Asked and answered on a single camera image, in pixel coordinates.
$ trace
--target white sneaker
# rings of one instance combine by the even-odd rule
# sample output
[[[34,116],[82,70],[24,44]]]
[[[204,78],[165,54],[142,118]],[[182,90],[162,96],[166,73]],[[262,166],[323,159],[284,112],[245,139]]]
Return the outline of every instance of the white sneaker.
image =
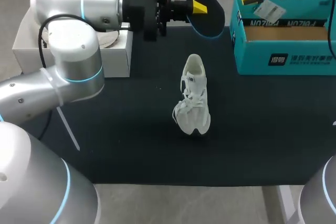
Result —
[[[210,127],[206,76],[202,59],[199,55],[190,55],[181,77],[185,83],[184,100],[178,102],[173,110],[173,119],[181,130],[191,135],[193,132],[203,135]]]

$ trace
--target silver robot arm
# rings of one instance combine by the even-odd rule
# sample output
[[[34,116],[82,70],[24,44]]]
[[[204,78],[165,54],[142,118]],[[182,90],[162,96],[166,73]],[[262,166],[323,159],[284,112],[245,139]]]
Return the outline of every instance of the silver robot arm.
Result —
[[[104,86],[96,31],[75,19],[48,25],[55,65],[0,83],[0,120],[20,124],[68,102],[89,99]]]
[[[30,0],[35,21],[78,16],[95,29],[119,30],[122,0]],[[0,83],[0,121],[20,124],[68,102],[97,95],[104,74],[96,31],[85,22],[58,18],[47,24],[55,65]]]

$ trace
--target gray floor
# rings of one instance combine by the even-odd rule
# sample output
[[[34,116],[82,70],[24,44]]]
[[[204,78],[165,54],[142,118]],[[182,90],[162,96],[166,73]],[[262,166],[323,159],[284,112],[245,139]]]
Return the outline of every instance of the gray floor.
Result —
[[[230,21],[233,0],[218,0]],[[12,45],[29,0],[0,0],[0,80],[18,75]],[[297,198],[301,187],[292,187]],[[102,224],[280,224],[276,197],[261,187],[98,185]]]

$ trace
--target teal shoe box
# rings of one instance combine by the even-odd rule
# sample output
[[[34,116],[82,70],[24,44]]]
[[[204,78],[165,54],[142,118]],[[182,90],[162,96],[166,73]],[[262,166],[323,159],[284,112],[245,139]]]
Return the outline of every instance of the teal shoe box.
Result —
[[[327,40],[331,0],[270,1],[286,10],[274,24],[254,14],[260,4],[234,0],[230,34],[239,74],[336,75]],[[332,23],[336,52],[336,17]]]

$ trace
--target black shoe insole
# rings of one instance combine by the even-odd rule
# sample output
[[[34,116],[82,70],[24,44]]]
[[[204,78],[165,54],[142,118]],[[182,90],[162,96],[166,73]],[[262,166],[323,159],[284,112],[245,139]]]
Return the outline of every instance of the black shoe insole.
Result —
[[[225,26],[225,13],[217,0],[195,0],[207,7],[207,14],[188,16],[190,24],[202,36],[219,37]]]

